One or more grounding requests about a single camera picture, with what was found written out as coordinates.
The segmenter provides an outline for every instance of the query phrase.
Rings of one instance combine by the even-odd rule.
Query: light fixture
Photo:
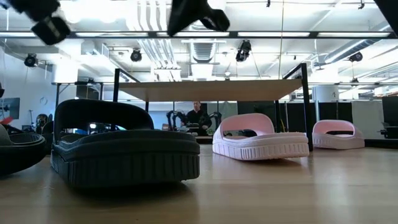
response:
[[[110,0],[102,0],[100,2],[97,2],[97,0],[95,0],[95,2],[93,1],[93,3],[91,3],[91,5],[96,4],[101,5],[99,7],[99,11],[100,11],[100,21],[104,22],[104,23],[112,23],[116,21],[116,17],[117,15],[115,14],[116,9],[113,7],[114,3],[112,3],[112,1]]]
[[[238,37],[308,37],[309,32],[238,32]]]
[[[61,1],[61,10],[65,16],[65,19],[76,24],[83,18],[83,4],[80,1]]]
[[[78,37],[103,37],[103,38],[114,38],[114,37],[147,37],[147,32],[76,32]]]
[[[181,40],[183,44],[226,44],[226,40],[201,40],[201,39],[189,39]]]
[[[1,38],[15,37],[36,37],[33,32],[0,32]]]
[[[320,32],[318,37],[388,37],[390,32]]]
[[[168,37],[166,32],[158,32],[158,37]],[[179,32],[174,37],[227,37],[229,32]]]

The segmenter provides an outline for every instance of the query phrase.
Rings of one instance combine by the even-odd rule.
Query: wooden table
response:
[[[0,179],[1,224],[390,224],[398,151],[315,149],[302,159],[241,162],[203,146],[200,177],[176,185],[76,193],[49,158]]]
[[[144,101],[279,100],[302,86],[301,80],[120,83],[119,89]]]

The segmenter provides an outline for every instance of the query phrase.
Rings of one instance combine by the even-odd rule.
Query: black shirt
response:
[[[195,112],[195,110],[191,110],[187,113],[187,118],[190,123],[199,124],[199,130],[192,130],[192,131],[194,132],[197,131],[198,135],[200,136],[207,135],[206,130],[204,130],[202,126],[206,125],[210,127],[212,124],[211,120],[206,119],[206,117],[209,117],[209,115],[202,110],[199,110],[198,112]]]

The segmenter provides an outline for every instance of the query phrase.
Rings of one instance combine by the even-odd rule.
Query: man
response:
[[[199,129],[193,129],[192,131],[197,132],[199,136],[207,136],[206,130],[211,126],[211,120],[207,119],[209,115],[201,110],[200,106],[201,104],[199,101],[193,102],[193,110],[187,113],[187,118],[190,123],[199,124],[200,120],[204,121],[199,124]]]

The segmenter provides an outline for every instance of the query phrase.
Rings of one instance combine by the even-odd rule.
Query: spotlight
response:
[[[131,59],[133,62],[140,62],[140,61],[142,60],[142,55],[141,55],[140,49],[134,49],[134,50],[132,50],[130,59]]]
[[[225,81],[230,81],[231,79],[229,76],[231,75],[231,72],[225,72]]]
[[[36,58],[36,54],[28,54],[25,58],[24,64],[26,67],[35,68],[38,65],[38,60]]]
[[[244,62],[249,57],[250,51],[251,51],[250,41],[244,40],[238,49],[238,53],[236,54],[236,61]]]
[[[363,59],[363,55],[361,52],[353,54],[351,57],[348,58],[350,62],[360,62]]]

